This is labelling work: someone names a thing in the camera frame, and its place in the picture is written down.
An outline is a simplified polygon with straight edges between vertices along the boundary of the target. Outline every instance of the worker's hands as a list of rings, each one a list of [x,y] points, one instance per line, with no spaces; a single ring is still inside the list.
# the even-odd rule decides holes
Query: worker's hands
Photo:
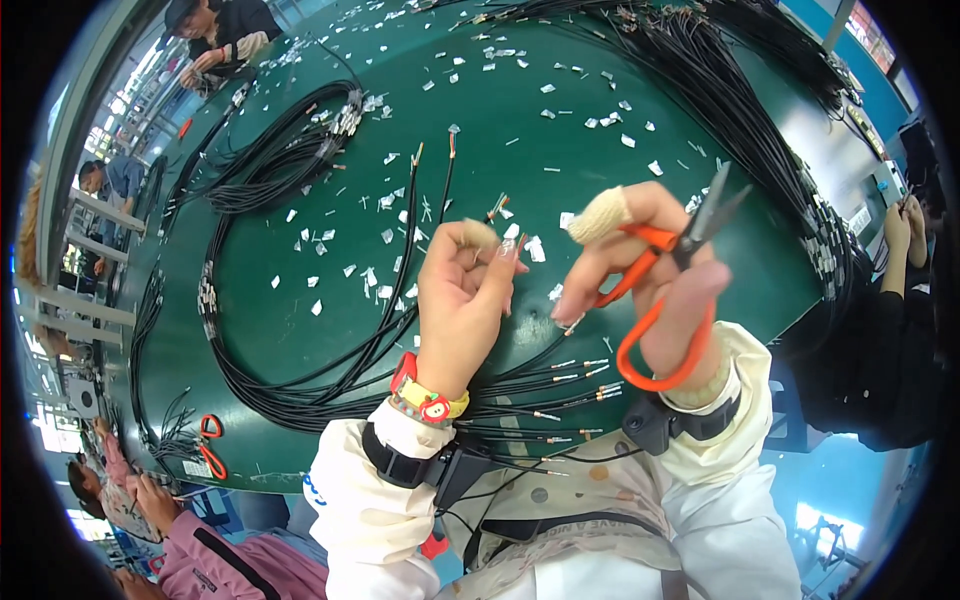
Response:
[[[146,474],[140,475],[136,482],[136,493],[131,495],[140,507],[140,514],[164,537],[170,533],[174,521],[183,512],[173,496]]]
[[[690,216],[659,183],[646,181],[623,188],[634,223],[681,232]],[[633,235],[615,231],[587,244],[564,280],[564,292],[551,317],[560,325],[573,324],[593,307],[607,276],[625,272],[645,251],[647,244]],[[688,270],[680,272],[672,258],[664,256],[633,290],[638,316],[645,315],[665,298],[657,322],[640,338],[640,351],[647,366],[659,377],[672,374],[683,362],[694,331],[703,321],[708,304],[726,289],[730,269],[713,258],[710,244],[693,255]],[[713,342],[677,389],[697,390],[706,385],[719,366],[719,347]]]
[[[180,72],[180,85],[187,89],[200,87],[200,78],[197,77],[197,73],[193,70],[193,67],[188,66]]]
[[[417,382],[456,400],[483,364],[510,315],[514,273],[530,269],[518,260],[513,240],[471,220],[444,223],[427,250],[420,290],[420,356]]]
[[[906,254],[910,248],[910,215],[907,210],[900,214],[900,203],[887,208],[887,216],[883,219],[883,236],[890,252]]]
[[[110,424],[103,417],[93,418],[93,432],[102,440],[110,433]]]
[[[910,222],[910,237],[925,238],[926,224],[924,223],[924,211],[920,208],[920,202],[914,195],[907,196],[903,201],[903,212]]]
[[[220,48],[214,48],[213,50],[207,50],[203,54],[199,55],[196,60],[193,61],[193,64],[190,65],[190,68],[196,71],[197,73],[205,73],[210,70],[212,67],[220,64],[224,61],[224,51]]]

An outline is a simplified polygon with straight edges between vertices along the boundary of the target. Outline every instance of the chair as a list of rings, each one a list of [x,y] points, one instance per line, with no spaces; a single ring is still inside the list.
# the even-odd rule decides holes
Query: chair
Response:
[[[773,397],[774,423],[763,441],[763,449],[808,454],[829,437],[829,433],[817,431],[806,424],[800,392],[786,363],[774,360],[771,364],[770,394]],[[775,435],[781,429],[785,430],[784,434]]]

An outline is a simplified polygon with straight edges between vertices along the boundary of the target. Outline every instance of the blue wall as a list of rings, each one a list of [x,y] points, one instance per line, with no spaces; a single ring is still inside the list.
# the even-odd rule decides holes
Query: blue wall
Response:
[[[833,14],[824,10],[816,0],[780,0],[820,37],[825,37],[833,22]],[[907,109],[900,101],[886,75],[876,66],[860,42],[844,30],[834,49],[847,62],[854,76],[863,85],[863,107],[880,134],[888,140],[897,133],[907,117]]]

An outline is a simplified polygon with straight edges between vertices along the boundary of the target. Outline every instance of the black wrist strap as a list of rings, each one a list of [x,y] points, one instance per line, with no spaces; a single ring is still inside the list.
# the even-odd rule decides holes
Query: black wrist strap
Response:
[[[423,483],[433,457],[410,458],[400,454],[388,444],[381,444],[376,438],[373,423],[368,422],[361,434],[363,451],[376,467],[376,474],[387,483],[412,490]]]

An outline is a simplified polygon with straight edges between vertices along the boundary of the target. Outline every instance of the scissors handle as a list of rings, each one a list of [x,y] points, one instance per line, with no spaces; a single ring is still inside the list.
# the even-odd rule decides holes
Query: scissors handle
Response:
[[[220,480],[227,479],[227,469],[224,468],[224,464],[220,462],[217,455],[206,447],[206,444],[200,444],[200,453],[204,456],[206,465],[210,467],[210,472],[213,473],[214,477]]]
[[[711,301],[710,304],[708,304],[704,318],[700,321],[700,325],[690,340],[686,357],[677,370],[664,379],[651,379],[650,377],[644,377],[634,369],[634,366],[630,363],[630,348],[639,344],[640,338],[657,322],[657,318],[660,316],[662,309],[663,299],[660,299],[654,304],[653,308],[634,325],[630,333],[627,334],[627,337],[623,338],[623,341],[620,342],[620,347],[616,349],[616,366],[620,369],[623,378],[634,387],[650,392],[666,392],[672,390],[690,377],[693,369],[700,362],[700,359],[703,358],[704,352],[707,350],[710,331],[713,329],[713,319],[716,316],[716,301]]]
[[[210,424],[213,425],[213,431],[208,428]],[[220,438],[224,435],[224,426],[216,416],[204,415],[200,419],[200,435],[205,438]]]
[[[623,298],[623,295],[632,290],[640,279],[657,264],[661,254],[673,251],[677,245],[678,235],[673,231],[666,231],[664,229],[634,223],[620,226],[619,229],[644,240],[650,247],[643,251],[640,258],[634,261],[634,264],[624,272],[623,278],[617,282],[610,292],[600,294],[597,297],[596,302],[593,303],[594,308],[603,308],[607,304]]]

